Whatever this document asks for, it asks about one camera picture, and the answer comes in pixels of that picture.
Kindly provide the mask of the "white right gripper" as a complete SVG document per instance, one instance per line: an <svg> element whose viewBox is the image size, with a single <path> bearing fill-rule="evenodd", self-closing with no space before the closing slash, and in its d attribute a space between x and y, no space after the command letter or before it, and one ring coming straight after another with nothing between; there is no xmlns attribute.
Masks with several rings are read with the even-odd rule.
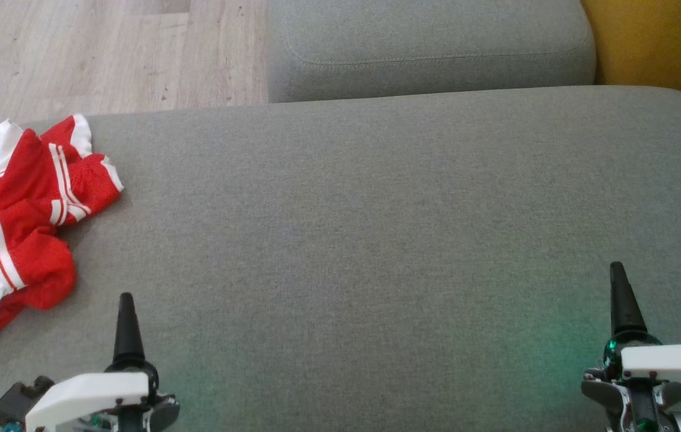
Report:
<svg viewBox="0 0 681 432"><path fill-rule="evenodd" d="M587 369L581 393L607 416L606 431L681 431L681 344L620 346L649 332L625 266L610 264L611 338L600 367Z"/></svg>

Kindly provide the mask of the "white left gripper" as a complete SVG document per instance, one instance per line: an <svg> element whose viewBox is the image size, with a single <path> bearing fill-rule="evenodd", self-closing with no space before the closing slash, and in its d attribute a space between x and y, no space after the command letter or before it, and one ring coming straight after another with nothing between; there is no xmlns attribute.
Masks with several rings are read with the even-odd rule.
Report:
<svg viewBox="0 0 681 432"><path fill-rule="evenodd" d="M165 431L181 405L159 391L159 375L145 360L132 293L119 297L112 364L52 386L25 415L25 430Z"/></svg>

